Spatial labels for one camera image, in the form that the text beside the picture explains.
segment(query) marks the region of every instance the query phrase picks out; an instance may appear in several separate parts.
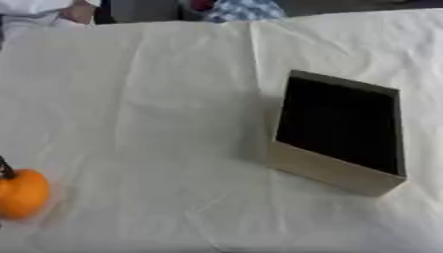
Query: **wrinkled fabric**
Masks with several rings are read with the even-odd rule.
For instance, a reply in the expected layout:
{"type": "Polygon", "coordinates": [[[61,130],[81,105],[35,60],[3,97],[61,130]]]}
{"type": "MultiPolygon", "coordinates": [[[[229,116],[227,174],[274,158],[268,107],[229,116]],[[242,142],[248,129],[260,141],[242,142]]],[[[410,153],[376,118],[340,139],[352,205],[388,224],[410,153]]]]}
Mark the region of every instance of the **wrinkled fabric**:
{"type": "Polygon", "coordinates": [[[0,251],[442,252],[442,27],[422,10],[29,32],[0,54],[0,153],[52,196],[0,251]],[[400,89],[408,181],[372,199],[264,166],[290,69],[400,89]]]}

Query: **dark object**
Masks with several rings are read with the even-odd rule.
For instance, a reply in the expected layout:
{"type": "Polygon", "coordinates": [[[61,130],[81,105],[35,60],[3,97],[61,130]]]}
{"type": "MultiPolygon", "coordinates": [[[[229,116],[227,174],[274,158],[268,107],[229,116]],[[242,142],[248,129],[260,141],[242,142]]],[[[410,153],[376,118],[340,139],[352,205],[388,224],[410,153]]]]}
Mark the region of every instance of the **dark object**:
{"type": "Polygon", "coordinates": [[[379,195],[405,179],[399,106],[395,89],[293,71],[271,164],[379,195]]]}
{"type": "Polygon", "coordinates": [[[95,11],[94,21],[97,25],[116,23],[112,16],[111,0],[102,0],[102,5],[95,11]]]}
{"type": "Polygon", "coordinates": [[[14,179],[16,177],[16,173],[14,172],[13,168],[9,166],[3,156],[0,156],[0,173],[5,179],[14,179]]]}

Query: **tan box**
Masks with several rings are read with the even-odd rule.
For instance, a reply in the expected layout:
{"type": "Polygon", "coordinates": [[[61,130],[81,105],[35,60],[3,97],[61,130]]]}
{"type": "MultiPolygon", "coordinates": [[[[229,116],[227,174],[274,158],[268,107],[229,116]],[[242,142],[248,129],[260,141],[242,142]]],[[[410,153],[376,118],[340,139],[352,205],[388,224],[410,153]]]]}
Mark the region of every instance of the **tan box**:
{"type": "Polygon", "coordinates": [[[367,195],[406,179],[399,90],[292,71],[268,164],[367,195]]]}

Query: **person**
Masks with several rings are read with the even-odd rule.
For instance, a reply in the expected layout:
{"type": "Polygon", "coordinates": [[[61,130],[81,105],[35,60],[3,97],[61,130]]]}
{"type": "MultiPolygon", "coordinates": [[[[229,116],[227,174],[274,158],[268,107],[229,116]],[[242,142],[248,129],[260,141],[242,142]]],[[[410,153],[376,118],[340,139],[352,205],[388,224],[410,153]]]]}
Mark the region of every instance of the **person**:
{"type": "Polygon", "coordinates": [[[269,20],[287,17],[273,0],[181,0],[185,10],[202,21],[223,23],[234,20],[269,20]]]}
{"type": "Polygon", "coordinates": [[[43,27],[93,26],[101,4],[102,0],[0,0],[3,40],[43,27]]]}

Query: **open box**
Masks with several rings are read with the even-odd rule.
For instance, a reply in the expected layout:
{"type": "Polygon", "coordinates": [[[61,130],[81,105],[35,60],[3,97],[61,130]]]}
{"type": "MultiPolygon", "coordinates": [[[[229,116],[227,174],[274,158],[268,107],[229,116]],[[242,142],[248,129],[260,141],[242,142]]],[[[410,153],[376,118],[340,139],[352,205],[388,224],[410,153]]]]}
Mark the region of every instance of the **open box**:
{"type": "Polygon", "coordinates": [[[268,164],[368,196],[404,182],[399,91],[292,71],[268,164]]]}

